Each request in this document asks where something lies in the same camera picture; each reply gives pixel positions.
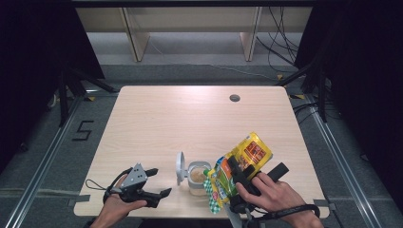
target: hand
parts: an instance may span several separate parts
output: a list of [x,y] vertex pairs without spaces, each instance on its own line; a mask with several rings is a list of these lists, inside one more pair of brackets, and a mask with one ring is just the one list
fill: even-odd
[[[115,186],[120,186],[126,176],[127,175],[122,176]],[[146,205],[147,202],[145,200],[123,202],[118,194],[112,194],[107,198],[100,215],[92,223],[91,228],[112,227],[114,224],[124,219],[130,211],[142,208]]]
[[[268,212],[275,212],[289,209],[295,206],[306,204],[302,197],[286,182],[273,182],[264,173],[258,173],[252,178],[252,184],[260,192],[260,196],[255,196],[237,183],[236,187],[240,196],[247,202],[257,205]],[[293,227],[323,227],[319,218],[311,211],[298,212],[281,218],[290,223]]]

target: gray floor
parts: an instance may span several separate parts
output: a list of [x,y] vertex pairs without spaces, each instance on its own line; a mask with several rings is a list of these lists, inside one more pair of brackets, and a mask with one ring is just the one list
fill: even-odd
[[[132,61],[125,34],[91,33],[88,35],[106,81],[115,87],[125,85],[237,85],[272,86],[278,75],[287,76],[295,70],[274,55],[270,55],[259,43],[256,44],[252,62],[245,62],[240,37],[236,33],[152,33],[144,59]],[[269,43],[267,34],[260,39]],[[288,38],[298,44],[300,34]],[[275,47],[281,54],[287,51]],[[289,94],[301,94],[299,86],[303,78],[289,84]],[[98,87],[86,85],[97,91]],[[48,172],[41,181],[38,192],[24,215],[21,227],[82,227],[89,218],[79,218],[73,213],[73,205],[79,195],[87,170],[92,162],[106,126],[116,96],[102,91],[93,92],[95,101],[80,101],[67,133],[56,150]],[[293,106],[304,105],[306,100],[291,99]],[[345,157],[352,173],[366,198],[374,208],[374,214],[383,227],[403,227],[403,217],[371,165],[362,160],[361,150],[348,127],[330,104],[327,106],[328,126]],[[0,227],[21,199],[24,190],[34,176],[37,167],[48,151],[58,132],[60,110],[58,105],[45,113],[27,141],[29,150],[18,153],[0,176]],[[331,205],[331,215],[323,220],[327,227],[371,227],[359,211],[355,198],[337,167],[334,155],[320,133],[315,114],[303,109],[297,119],[308,151],[317,171],[319,182]],[[87,141],[77,129],[81,121],[93,121],[86,127],[91,130]],[[127,218],[118,227],[137,227],[138,220]],[[281,221],[268,221],[266,227],[288,227]]]

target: chip bag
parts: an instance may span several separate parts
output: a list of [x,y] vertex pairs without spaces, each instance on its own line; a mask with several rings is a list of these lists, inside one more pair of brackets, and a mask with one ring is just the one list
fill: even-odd
[[214,214],[218,213],[222,205],[238,193],[228,164],[228,159],[231,156],[235,157],[242,171],[248,169],[249,165],[253,165],[253,169],[248,169],[253,170],[253,172],[247,176],[247,179],[251,180],[262,166],[273,157],[273,154],[259,136],[252,132],[231,152],[219,158],[213,169],[204,172],[207,176],[204,188],[210,197],[210,210]]

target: yellow snack bag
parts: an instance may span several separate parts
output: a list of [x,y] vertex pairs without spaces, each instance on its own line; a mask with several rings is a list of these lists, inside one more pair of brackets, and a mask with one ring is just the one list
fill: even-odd
[[219,207],[223,203],[229,201],[229,198],[237,195],[237,189],[233,182],[231,168],[228,164],[228,159],[234,156],[238,162],[240,170],[245,174],[247,179],[251,180],[257,172],[265,165],[272,157],[272,151],[252,132],[242,142],[240,142],[231,152],[228,152],[216,162],[213,169],[208,171],[207,178],[210,179],[212,188],[212,200],[216,201]]

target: person's left hand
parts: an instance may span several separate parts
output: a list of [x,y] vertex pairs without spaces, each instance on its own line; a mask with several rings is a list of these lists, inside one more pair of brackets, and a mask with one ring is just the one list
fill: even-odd
[[[122,176],[115,186],[120,186],[126,176],[127,175]],[[124,219],[130,211],[142,208],[146,205],[147,202],[145,200],[124,202],[118,194],[112,194],[107,198],[100,215],[95,219],[90,227],[112,227],[114,224]]]

